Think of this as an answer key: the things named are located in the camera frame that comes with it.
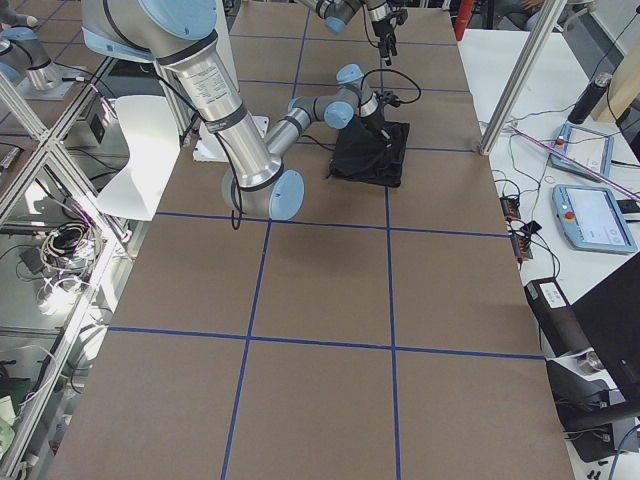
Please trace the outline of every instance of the person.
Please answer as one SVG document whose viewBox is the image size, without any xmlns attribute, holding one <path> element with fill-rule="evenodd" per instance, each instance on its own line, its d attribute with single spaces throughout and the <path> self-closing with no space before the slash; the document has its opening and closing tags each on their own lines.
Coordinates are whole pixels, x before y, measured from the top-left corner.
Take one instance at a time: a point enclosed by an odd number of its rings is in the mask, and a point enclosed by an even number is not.
<svg viewBox="0 0 640 480">
<path fill-rule="evenodd" d="M 480 9 L 482 19 L 487 16 L 488 1 Z M 493 28 L 498 28 L 502 19 L 507 17 L 520 30 L 531 31 L 540 19 L 540 9 L 544 2 L 545 0 L 495 0 Z M 565 7 L 558 23 L 562 24 L 567 19 L 570 8 Z"/>
</svg>

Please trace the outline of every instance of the table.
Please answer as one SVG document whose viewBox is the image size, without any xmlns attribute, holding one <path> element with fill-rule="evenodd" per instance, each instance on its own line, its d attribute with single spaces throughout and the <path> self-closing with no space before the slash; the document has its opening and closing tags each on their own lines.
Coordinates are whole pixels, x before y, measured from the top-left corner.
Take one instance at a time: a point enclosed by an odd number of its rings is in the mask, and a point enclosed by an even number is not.
<svg viewBox="0 0 640 480">
<path fill-rule="evenodd" d="M 465 33 L 460 44 L 460 52 L 473 94 L 474 106 L 481 121 L 489 120 L 526 38 L 527 33 L 524 32 L 468 30 Z M 562 35 L 552 34 L 512 115 L 515 118 L 521 118 L 534 112 L 564 109 L 562 112 L 528 116 L 519 121 L 519 128 L 522 131 L 536 138 L 553 139 L 570 112 L 570 108 L 567 107 L 576 101 L 587 83 L 587 76 Z M 585 121 L 584 126 L 604 133 L 618 131 L 612 124 L 596 123 L 590 118 Z M 523 190 L 535 189 L 536 185 L 531 179 L 514 170 L 509 152 L 509 137 L 510 135 L 505 133 L 491 152 L 490 161 L 494 168 L 494 176 L 496 179 L 503 178 L 503 174 L 498 171 L 500 170 Z M 613 138 L 615 140 L 613 158 L 637 164 L 624 138 L 621 135 Z M 547 154 L 524 139 L 514 137 L 512 147 L 515 166 L 536 179 L 542 179 L 537 206 L 534 207 L 535 193 L 523 195 L 520 206 L 521 215 L 525 221 L 533 218 L 542 225 L 541 235 L 561 261 L 558 283 L 568 300 L 573 303 L 630 257 L 571 249 L 555 218 L 551 192 L 556 184 L 594 185 L 594 182 L 546 167 Z M 613 166 L 611 178 L 633 191 L 640 190 L 640 169 Z M 507 187 L 508 193 L 513 193 L 513 189 L 509 190 L 509 188 Z M 630 224 L 629 228 L 638 242 L 640 227 L 637 224 Z M 552 260 L 549 254 L 533 245 L 533 255 L 534 260 L 524 262 L 522 266 L 523 284 L 533 279 L 551 276 Z M 570 361 L 571 359 L 563 359 L 562 363 L 566 365 Z M 569 446 L 569 450 L 576 478 L 582 478 L 594 467 L 601 468 L 583 464 L 573 447 Z M 626 455 L 617 467 L 615 478 L 616 480 L 637 478 L 639 469 L 640 455 Z"/>
<path fill-rule="evenodd" d="M 380 66 L 360 22 L 336 39 L 300 5 L 243 4 L 231 33 L 272 122 Z M 327 179 L 299 142 L 299 215 L 236 232 L 226 167 L 182 153 L 50 479 L 569 478 L 449 15 L 398 37 L 424 96 L 388 112 L 412 124 L 401 188 Z"/>
</svg>

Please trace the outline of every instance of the monitor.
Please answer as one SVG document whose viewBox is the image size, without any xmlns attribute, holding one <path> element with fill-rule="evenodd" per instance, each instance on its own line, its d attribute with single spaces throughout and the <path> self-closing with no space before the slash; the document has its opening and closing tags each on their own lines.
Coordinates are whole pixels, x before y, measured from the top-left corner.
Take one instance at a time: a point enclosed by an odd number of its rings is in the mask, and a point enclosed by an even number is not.
<svg viewBox="0 0 640 480">
<path fill-rule="evenodd" d="M 627 400 L 640 400 L 640 254 L 576 301 L 576 319 Z"/>
</svg>

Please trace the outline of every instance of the wire bundle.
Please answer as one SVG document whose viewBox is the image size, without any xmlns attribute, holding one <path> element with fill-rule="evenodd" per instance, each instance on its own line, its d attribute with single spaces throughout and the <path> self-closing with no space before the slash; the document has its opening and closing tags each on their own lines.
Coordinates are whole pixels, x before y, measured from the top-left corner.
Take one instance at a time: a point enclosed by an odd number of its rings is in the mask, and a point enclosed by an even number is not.
<svg viewBox="0 0 640 480">
<path fill-rule="evenodd" d="M 38 297 L 43 304 L 51 297 L 57 297 L 62 303 L 73 303 L 82 287 L 88 285 L 101 252 L 99 231 L 89 222 L 71 221 L 49 232 L 40 246 L 45 273 Z M 51 305 L 47 312 L 55 313 L 56 309 Z"/>
</svg>

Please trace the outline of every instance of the light blue joint cap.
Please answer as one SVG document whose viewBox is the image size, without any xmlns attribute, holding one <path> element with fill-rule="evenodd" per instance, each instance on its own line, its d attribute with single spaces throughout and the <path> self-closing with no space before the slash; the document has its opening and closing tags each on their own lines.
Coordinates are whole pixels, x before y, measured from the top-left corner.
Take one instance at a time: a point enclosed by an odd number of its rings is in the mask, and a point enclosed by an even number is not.
<svg viewBox="0 0 640 480">
<path fill-rule="evenodd" d="M 115 57 L 121 60 L 129 60 L 131 62 L 153 62 L 153 55 L 149 52 L 137 50 L 129 47 L 128 45 L 114 42 L 102 35 L 93 33 L 91 30 L 87 30 L 85 27 L 82 27 L 82 33 L 84 34 L 84 43 L 87 47 L 101 55 Z"/>
<path fill-rule="evenodd" d="M 355 63 L 345 65 L 336 75 L 336 79 L 340 85 L 355 82 L 356 80 L 360 80 L 362 77 L 364 77 L 364 73 L 362 73 L 360 67 Z"/>
<path fill-rule="evenodd" d="M 324 111 L 324 121 L 336 130 L 342 130 L 352 118 L 353 107 L 347 102 L 333 102 Z"/>
<path fill-rule="evenodd" d="M 4 73 L 5 77 L 7 77 L 10 82 L 15 82 L 20 78 L 20 72 L 6 63 L 0 62 L 0 72 Z"/>
<path fill-rule="evenodd" d="M 138 0 L 149 18 L 184 40 L 200 40 L 216 26 L 216 2 L 211 0 Z"/>
<path fill-rule="evenodd" d="M 299 98 L 300 97 L 295 97 L 289 100 L 289 105 L 287 105 L 287 112 L 291 111 L 291 109 L 293 108 L 293 105 L 298 101 Z"/>
<path fill-rule="evenodd" d="M 269 217 L 273 220 L 289 220 L 298 213 L 303 199 L 302 175 L 295 170 L 287 170 L 273 186 L 269 200 Z"/>
<path fill-rule="evenodd" d="M 344 32 L 344 29 L 347 28 L 347 24 L 336 17 L 325 18 L 324 24 L 329 29 L 329 31 L 335 35 L 340 35 L 342 32 Z"/>
<path fill-rule="evenodd" d="M 36 33 L 27 27 L 12 27 L 2 32 L 2 37 L 7 40 L 37 40 Z"/>
</svg>

